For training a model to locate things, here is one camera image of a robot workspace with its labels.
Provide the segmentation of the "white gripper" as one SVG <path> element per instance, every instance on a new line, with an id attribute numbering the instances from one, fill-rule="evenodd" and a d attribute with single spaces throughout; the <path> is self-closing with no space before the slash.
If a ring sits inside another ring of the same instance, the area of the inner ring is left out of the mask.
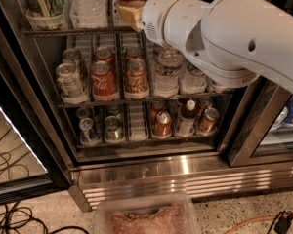
<path id="1" fill-rule="evenodd" d="M 120 1 L 116 4 L 122 20 L 136 32 L 162 47 L 175 47 L 173 39 L 182 30 L 182 6 L 187 0 Z"/>

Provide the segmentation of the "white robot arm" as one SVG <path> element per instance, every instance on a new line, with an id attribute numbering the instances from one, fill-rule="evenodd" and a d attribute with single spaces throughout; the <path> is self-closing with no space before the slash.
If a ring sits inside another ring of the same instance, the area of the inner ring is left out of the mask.
<path id="1" fill-rule="evenodd" d="M 265 0 L 121 1 L 117 9 L 131 28 L 179 50 L 221 85 L 263 76 L 293 95 L 293 16 Z"/>

